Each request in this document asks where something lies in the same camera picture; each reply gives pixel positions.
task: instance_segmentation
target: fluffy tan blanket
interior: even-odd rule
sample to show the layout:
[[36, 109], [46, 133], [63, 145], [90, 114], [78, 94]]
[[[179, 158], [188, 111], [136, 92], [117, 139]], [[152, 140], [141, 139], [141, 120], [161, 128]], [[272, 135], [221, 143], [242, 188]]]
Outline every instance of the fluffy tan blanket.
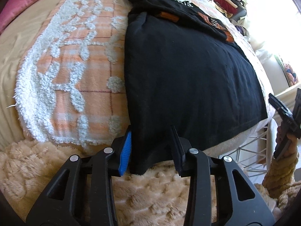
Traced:
[[[47, 183], [73, 154], [83, 156], [73, 147], [37, 141], [13, 143], [5, 152], [0, 152], [0, 189], [23, 220]], [[172, 161], [156, 164], [143, 176], [114, 177], [119, 226], [183, 225], [189, 182], [189, 178], [177, 174]], [[212, 220], [215, 221], [214, 189], [212, 208]]]

